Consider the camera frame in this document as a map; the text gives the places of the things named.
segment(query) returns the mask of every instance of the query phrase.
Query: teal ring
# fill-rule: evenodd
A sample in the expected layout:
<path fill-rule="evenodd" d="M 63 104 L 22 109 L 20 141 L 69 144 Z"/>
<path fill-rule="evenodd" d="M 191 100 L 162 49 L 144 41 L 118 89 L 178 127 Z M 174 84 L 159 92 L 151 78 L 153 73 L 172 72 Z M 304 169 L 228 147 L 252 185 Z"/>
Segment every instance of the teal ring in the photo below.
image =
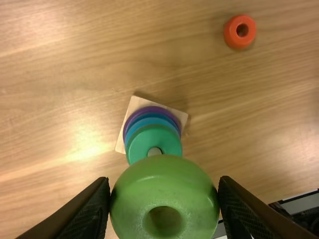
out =
<path fill-rule="evenodd" d="M 160 124 L 160 125 L 166 126 L 170 128 L 171 130 L 173 130 L 179 137 L 178 130 L 168 121 L 164 119 L 160 119 L 160 118 L 145 118 L 145 119 L 141 119 L 140 121 L 136 122 L 135 124 L 131 126 L 131 128 L 129 129 L 129 131 L 127 132 L 125 136 L 125 140 L 124 140 L 125 148 L 127 147 L 127 144 L 130 141 L 130 138 L 137 130 L 150 124 Z"/>
<path fill-rule="evenodd" d="M 161 124 L 149 124 L 135 131 L 127 143 L 125 152 L 130 165 L 147 158 L 151 148 L 159 148 L 162 154 L 182 156 L 180 138 L 172 128 Z"/>
<path fill-rule="evenodd" d="M 126 134 L 127 132 L 130 130 L 131 126 L 134 125 L 136 122 L 142 120 L 142 119 L 145 119 L 145 118 L 159 118 L 159 119 L 163 119 L 163 120 L 166 120 L 168 122 L 170 122 L 175 128 L 176 130 L 178 131 L 178 135 L 179 137 L 181 137 L 181 132 L 179 130 L 179 127 L 177 126 L 177 124 L 168 116 L 166 115 L 163 115 L 161 113 L 156 113 L 156 112 L 147 112 L 147 113 L 144 113 L 140 116 L 138 116 L 136 119 L 134 119 L 127 127 L 127 130 L 123 132 L 124 134 L 124 139 L 126 137 Z"/>

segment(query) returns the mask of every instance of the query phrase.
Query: wood grain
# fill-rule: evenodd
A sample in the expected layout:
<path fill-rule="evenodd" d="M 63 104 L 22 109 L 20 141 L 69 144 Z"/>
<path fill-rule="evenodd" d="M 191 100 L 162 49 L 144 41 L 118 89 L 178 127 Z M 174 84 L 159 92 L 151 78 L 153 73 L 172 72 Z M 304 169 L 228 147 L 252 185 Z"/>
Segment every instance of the wood grain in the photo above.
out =
<path fill-rule="evenodd" d="M 184 156 L 266 203 L 319 186 L 319 1 L 2 0 L 0 238 L 99 176 L 132 94 L 187 112 Z M 223 41 L 249 14 L 253 47 Z M 116 239 L 111 224 L 107 238 Z"/>

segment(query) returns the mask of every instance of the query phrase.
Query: large green ring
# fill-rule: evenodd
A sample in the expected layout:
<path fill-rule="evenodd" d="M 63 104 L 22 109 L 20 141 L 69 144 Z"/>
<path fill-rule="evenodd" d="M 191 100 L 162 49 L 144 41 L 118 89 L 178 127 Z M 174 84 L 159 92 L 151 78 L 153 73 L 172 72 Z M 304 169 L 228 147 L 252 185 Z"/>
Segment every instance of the large green ring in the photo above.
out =
<path fill-rule="evenodd" d="M 211 239 L 219 217 L 217 192 L 193 162 L 156 155 L 120 176 L 110 215 L 119 239 Z"/>

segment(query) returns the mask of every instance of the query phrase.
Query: blue ring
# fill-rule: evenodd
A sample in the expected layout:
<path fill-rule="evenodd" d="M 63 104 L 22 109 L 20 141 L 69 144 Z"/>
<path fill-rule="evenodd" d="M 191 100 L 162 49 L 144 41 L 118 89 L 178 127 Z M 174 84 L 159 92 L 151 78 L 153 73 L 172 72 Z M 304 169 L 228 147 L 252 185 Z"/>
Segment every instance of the blue ring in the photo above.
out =
<path fill-rule="evenodd" d="M 126 133 L 124 133 L 124 139 L 126 138 L 126 134 L 129 132 L 131 126 L 133 126 L 136 122 L 145 119 L 145 118 L 159 118 L 159 119 L 163 119 L 166 120 L 168 122 L 170 122 L 178 131 L 178 135 L 179 137 L 181 136 L 181 132 L 179 131 L 179 128 L 177 126 L 177 124 L 168 116 L 160 114 L 160 113 L 154 113 L 154 112 L 149 112 L 149 113 L 144 113 L 142 115 L 140 115 L 139 117 L 137 117 L 128 127 L 127 127 L 127 131 Z"/>
<path fill-rule="evenodd" d="M 169 127 L 170 129 L 172 129 L 177 136 L 179 137 L 178 134 L 178 130 L 168 121 L 166 121 L 165 119 L 160 119 L 160 118 L 145 118 L 145 119 L 141 119 L 140 121 L 136 122 L 135 124 L 133 124 L 131 126 L 131 128 L 129 129 L 129 131 L 127 132 L 126 136 L 125 136 L 125 140 L 124 140 L 124 146 L 126 148 L 128 142 L 130 141 L 130 138 L 132 137 L 132 135 L 139 130 L 140 128 L 150 125 L 150 124 L 160 124 L 160 125 L 164 125 L 166 127 Z"/>

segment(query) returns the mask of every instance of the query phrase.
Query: ring hole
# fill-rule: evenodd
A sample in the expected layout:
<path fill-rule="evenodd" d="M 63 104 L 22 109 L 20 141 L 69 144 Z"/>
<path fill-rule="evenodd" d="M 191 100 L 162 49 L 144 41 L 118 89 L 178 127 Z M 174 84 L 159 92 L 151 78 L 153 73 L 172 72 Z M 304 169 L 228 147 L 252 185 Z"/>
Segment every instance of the ring hole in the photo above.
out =
<path fill-rule="evenodd" d="M 182 217 L 174 208 L 161 206 L 150 210 L 144 219 L 144 227 L 154 237 L 170 238 L 182 230 Z"/>
<path fill-rule="evenodd" d="M 244 37 L 247 36 L 248 32 L 249 32 L 249 28 L 246 24 L 240 24 L 237 28 L 236 28 L 236 32 L 237 35 L 239 37 Z"/>
<path fill-rule="evenodd" d="M 148 157 L 153 156 L 153 155 L 161 155 L 161 154 L 163 154 L 163 152 L 158 147 L 150 148 L 148 151 Z"/>

